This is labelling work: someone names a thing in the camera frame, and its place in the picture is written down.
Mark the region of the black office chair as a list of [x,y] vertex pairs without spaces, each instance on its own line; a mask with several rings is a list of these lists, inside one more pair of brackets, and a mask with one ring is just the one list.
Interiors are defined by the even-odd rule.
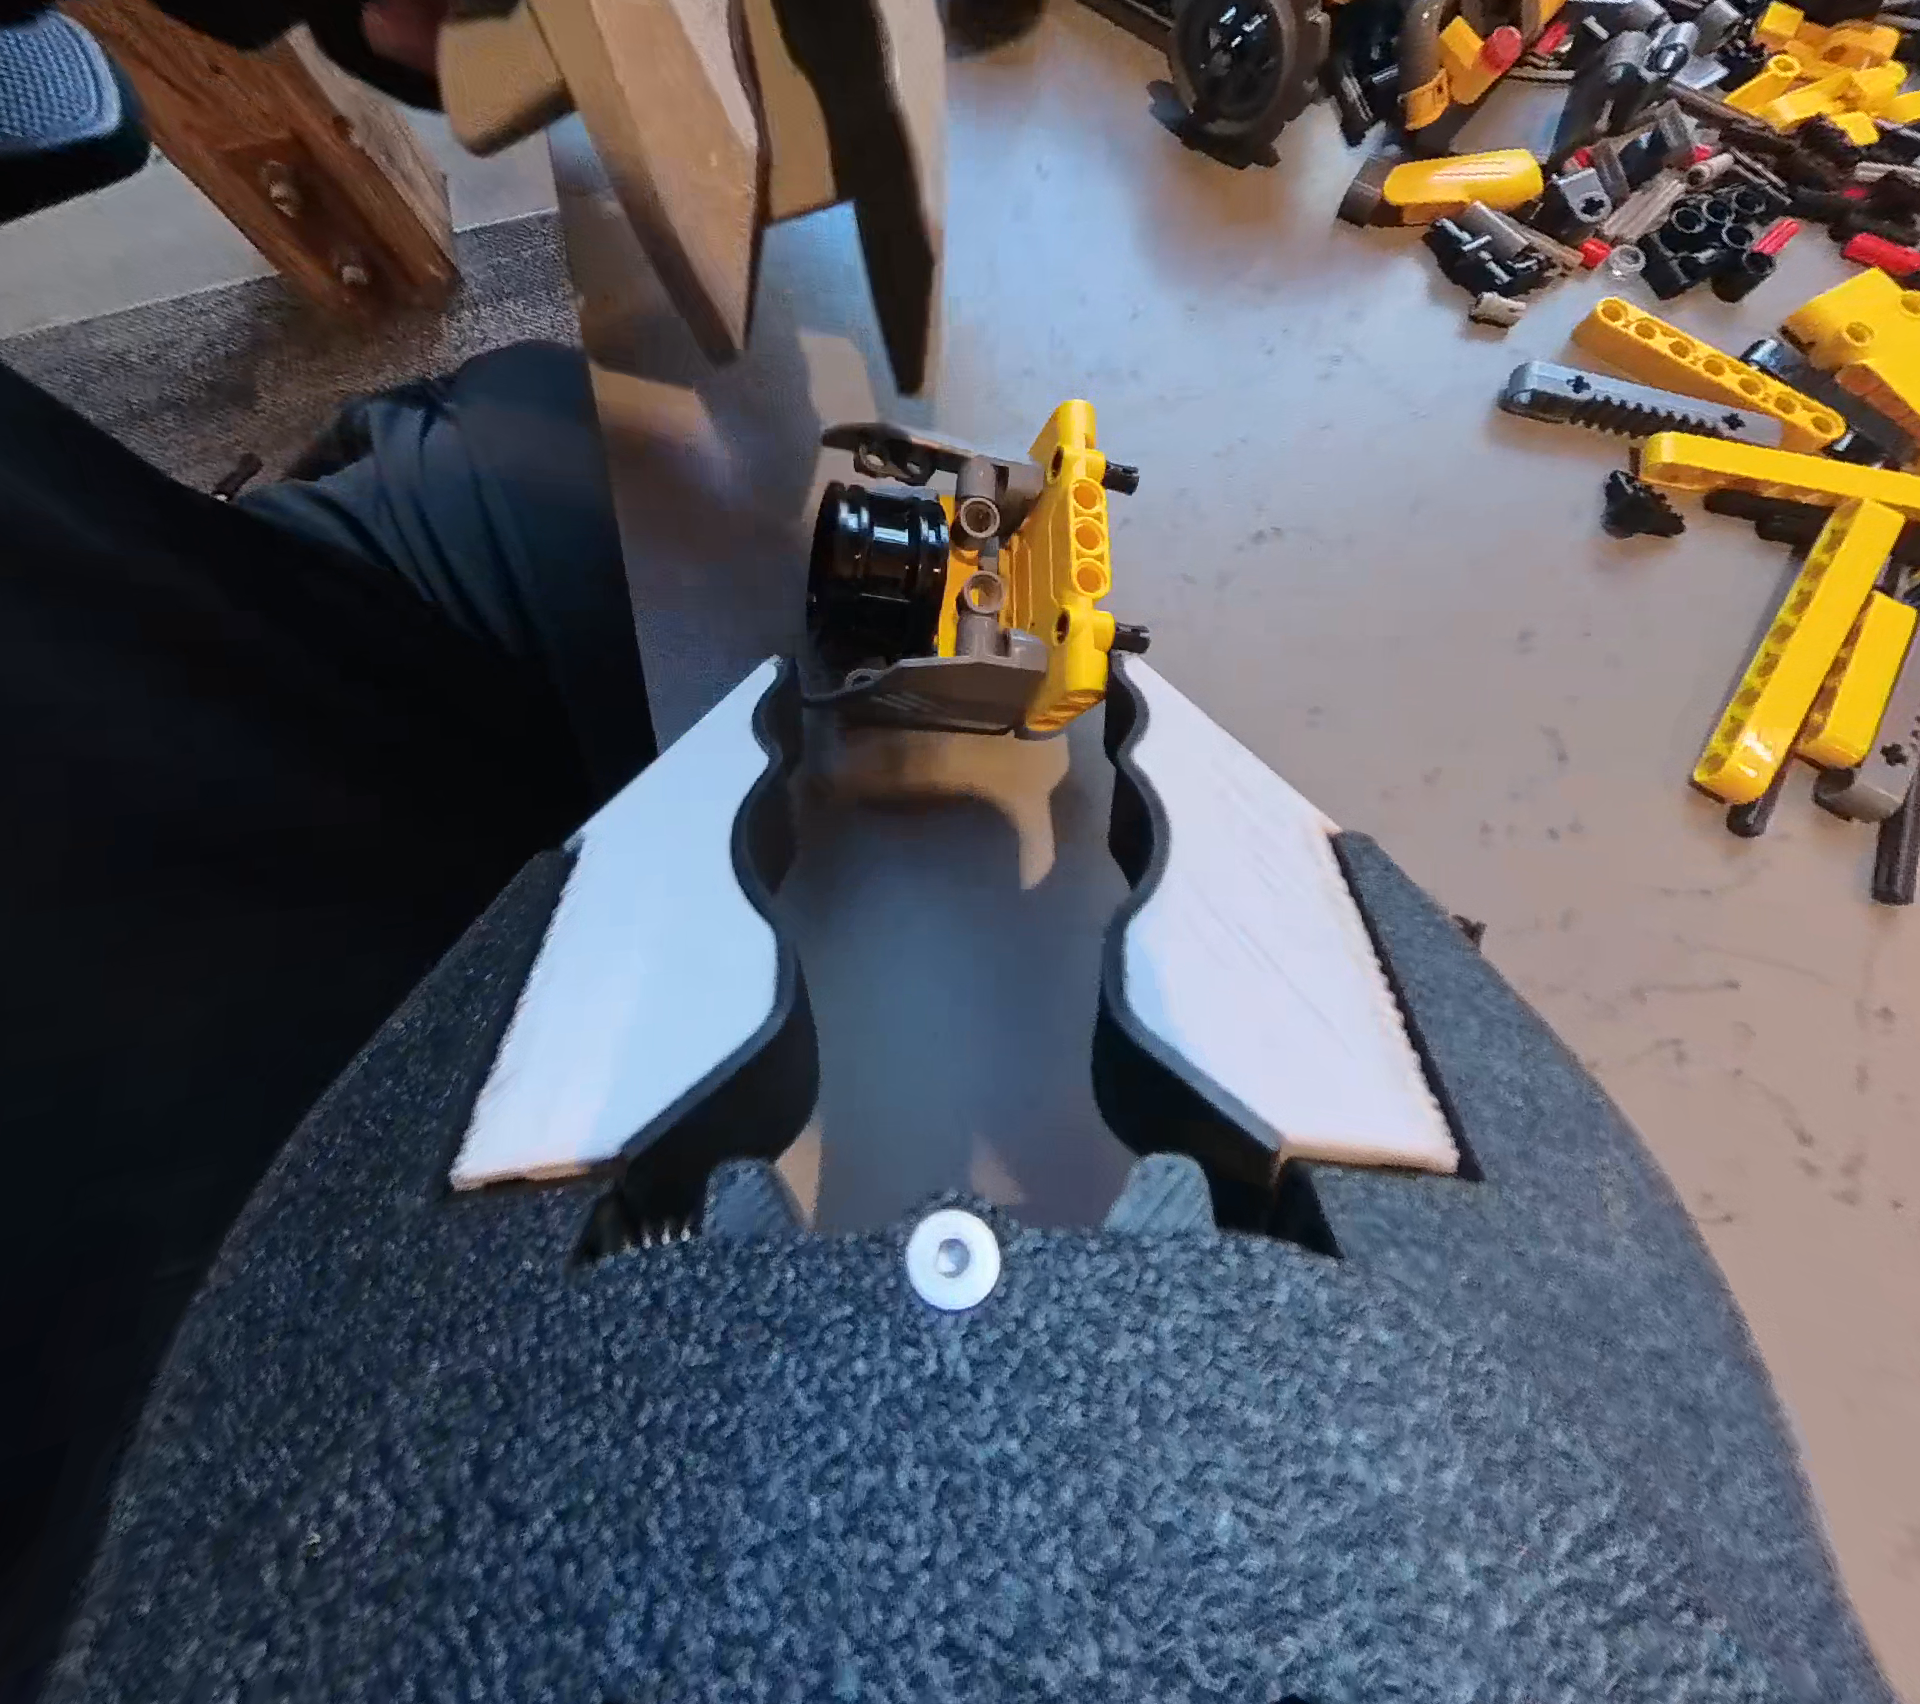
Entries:
[[0,222],[126,186],[150,125],[126,65],[59,5],[0,25]]

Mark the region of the light grey desk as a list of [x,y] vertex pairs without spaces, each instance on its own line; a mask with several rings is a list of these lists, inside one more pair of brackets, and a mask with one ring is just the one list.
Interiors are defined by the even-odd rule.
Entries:
[[616,454],[654,731],[798,643],[831,418],[1022,454],[1097,402],[1142,466],[1116,613],[1334,823],[1368,833],[1604,1083],[1802,1428],[1877,1661],[1911,1697],[1911,903],[1811,774],[1764,837],[1690,785],[1787,548],[1604,538],[1619,438],[1496,411],[1604,279],[1472,328],[1426,250],[1346,227],[1330,114],[1278,165],[1165,128],[1162,57],[1039,0],[952,57],[946,381],[888,385],[855,213],[764,237],[751,356],[699,365],[605,165],[551,128]]

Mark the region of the yellow curved panel piece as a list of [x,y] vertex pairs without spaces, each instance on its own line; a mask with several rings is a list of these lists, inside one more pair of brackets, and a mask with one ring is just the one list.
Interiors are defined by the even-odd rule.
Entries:
[[1543,201],[1543,187],[1548,187],[1548,168],[1536,149],[1460,149],[1460,156],[1384,149],[1352,179],[1334,213],[1355,227],[1421,227],[1472,201],[1529,207]]

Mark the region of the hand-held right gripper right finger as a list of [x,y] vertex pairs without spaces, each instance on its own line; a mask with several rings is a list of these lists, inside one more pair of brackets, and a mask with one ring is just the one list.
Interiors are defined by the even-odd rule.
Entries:
[[1230,1188],[1290,1162],[1460,1176],[1334,823],[1162,671],[1107,683],[1130,898],[1100,942],[1100,1111]]

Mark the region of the person's black top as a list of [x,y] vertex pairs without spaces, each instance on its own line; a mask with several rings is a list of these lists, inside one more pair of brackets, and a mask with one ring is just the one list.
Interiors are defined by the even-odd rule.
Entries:
[[0,1671],[40,1697],[265,1166],[595,798],[525,664],[17,375],[0,506]]

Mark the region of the pile of loose building pieces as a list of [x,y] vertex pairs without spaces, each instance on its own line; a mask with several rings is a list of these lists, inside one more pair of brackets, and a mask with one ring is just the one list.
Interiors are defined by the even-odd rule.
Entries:
[[1877,823],[1911,903],[1911,0],[1565,0],[1401,156],[1536,149],[1529,207],[1421,222],[1472,328],[1604,273],[1593,375],[1781,418],[1781,454],[1658,432],[1628,472],[1794,548],[1690,785],[1764,833],[1787,774]]

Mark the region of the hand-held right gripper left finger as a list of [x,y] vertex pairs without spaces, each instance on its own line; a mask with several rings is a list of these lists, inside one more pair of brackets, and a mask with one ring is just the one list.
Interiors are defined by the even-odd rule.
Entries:
[[571,833],[452,1155],[457,1194],[605,1166],[644,1194],[699,1194],[723,1162],[783,1162],[809,1134],[817,1038],[771,915],[798,743],[798,671],[764,655]]

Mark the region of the wooden post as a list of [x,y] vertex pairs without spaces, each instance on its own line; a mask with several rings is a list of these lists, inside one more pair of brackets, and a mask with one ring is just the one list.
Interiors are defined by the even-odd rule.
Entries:
[[457,285],[438,156],[315,31],[233,49],[150,0],[69,0],[126,65],[157,149],[315,309],[449,309]]

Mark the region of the grey toothed rack piece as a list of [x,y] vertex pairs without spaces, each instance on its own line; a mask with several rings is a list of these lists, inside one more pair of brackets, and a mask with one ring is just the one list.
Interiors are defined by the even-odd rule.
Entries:
[[1699,432],[1699,438],[1736,438],[1736,447],[1772,447],[1772,454],[1787,447],[1781,418],[1772,418],[1772,411],[1746,411],[1746,408],[1699,402],[1699,396],[1658,396],[1658,385],[1579,375],[1563,357],[1523,357],[1501,381],[1496,408],[1505,418],[1593,426],[1613,438]]

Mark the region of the yellow frame block assembly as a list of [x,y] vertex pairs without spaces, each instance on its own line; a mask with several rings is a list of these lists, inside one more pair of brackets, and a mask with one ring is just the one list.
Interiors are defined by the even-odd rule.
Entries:
[[1060,402],[1022,460],[888,418],[817,432],[855,460],[828,482],[809,560],[809,710],[840,726],[1050,743],[1107,699],[1107,495],[1142,472],[1100,454],[1088,402]]

